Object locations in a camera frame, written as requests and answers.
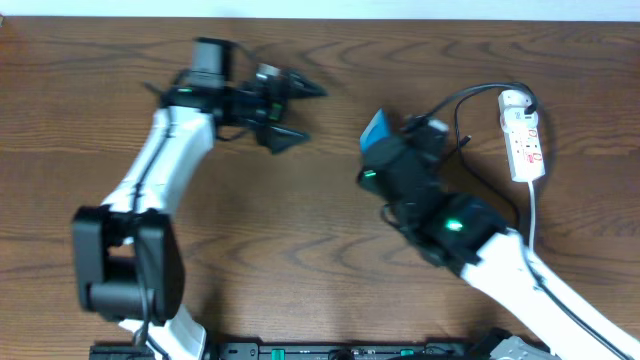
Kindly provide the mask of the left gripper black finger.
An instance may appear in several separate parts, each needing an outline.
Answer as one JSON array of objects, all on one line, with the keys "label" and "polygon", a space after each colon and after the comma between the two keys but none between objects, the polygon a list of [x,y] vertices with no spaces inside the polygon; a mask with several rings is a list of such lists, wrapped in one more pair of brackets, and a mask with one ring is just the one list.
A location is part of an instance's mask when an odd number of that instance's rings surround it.
[{"label": "left gripper black finger", "polygon": [[328,92],[319,84],[311,81],[296,70],[289,69],[286,73],[288,81],[288,97],[290,99],[303,99],[313,97],[325,97]]},{"label": "left gripper black finger", "polygon": [[282,153],[310,140],[307,133],[276,125],[258,125],[255,129],[255,137],[257,143],[268,148],[272,154]]}]

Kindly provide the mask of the blue Galaxy smartphone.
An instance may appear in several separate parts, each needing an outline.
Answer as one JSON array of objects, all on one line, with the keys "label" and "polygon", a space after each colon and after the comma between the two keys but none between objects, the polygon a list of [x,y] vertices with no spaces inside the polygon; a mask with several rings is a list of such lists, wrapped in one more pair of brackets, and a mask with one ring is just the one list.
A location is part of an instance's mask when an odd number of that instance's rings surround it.
[{"label": "blue Galaxy smartphone", "polygon": [[391,135],[389,122],[386,113],[380,108],[372,117],[364,131],[362,132],[359,145],[360,151],[365,153],[376,142]]}]

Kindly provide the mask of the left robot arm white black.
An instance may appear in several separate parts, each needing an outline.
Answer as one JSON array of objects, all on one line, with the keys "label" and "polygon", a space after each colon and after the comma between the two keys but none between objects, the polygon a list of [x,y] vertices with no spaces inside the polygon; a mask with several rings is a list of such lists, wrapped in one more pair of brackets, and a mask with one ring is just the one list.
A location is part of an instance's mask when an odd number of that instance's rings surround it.
[{"label": "left robot arm white black", "polygon": [[220,129],[252,133],[272,154],[305,143],[282,121],[293,99],[322,97],[324,88],[293,69],[262,62],[234,84],[240,44],[199,37],[191,65],[156,91],[149,135],[117,187],[71,222],[78,301],[82,309],[132,335],[128,346],[91,349],[94,359],[215,359],[214,338],[183,302],[186,283],[172,220]]}]

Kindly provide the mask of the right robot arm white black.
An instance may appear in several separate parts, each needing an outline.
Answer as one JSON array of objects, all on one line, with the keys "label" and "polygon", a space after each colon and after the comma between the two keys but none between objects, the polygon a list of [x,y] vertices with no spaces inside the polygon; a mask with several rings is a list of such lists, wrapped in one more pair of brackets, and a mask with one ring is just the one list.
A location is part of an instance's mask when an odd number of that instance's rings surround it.
[{"label": "right robot arm white black", "polygon": [[438,168],[449,128],[430,120],[392,133],[378,112],[360,137],[358,184],[384,201],[390,225],[525,325],[559,359],[636,359],[639,341],[602,315],[528,249],[482,199],[446,190]]}]

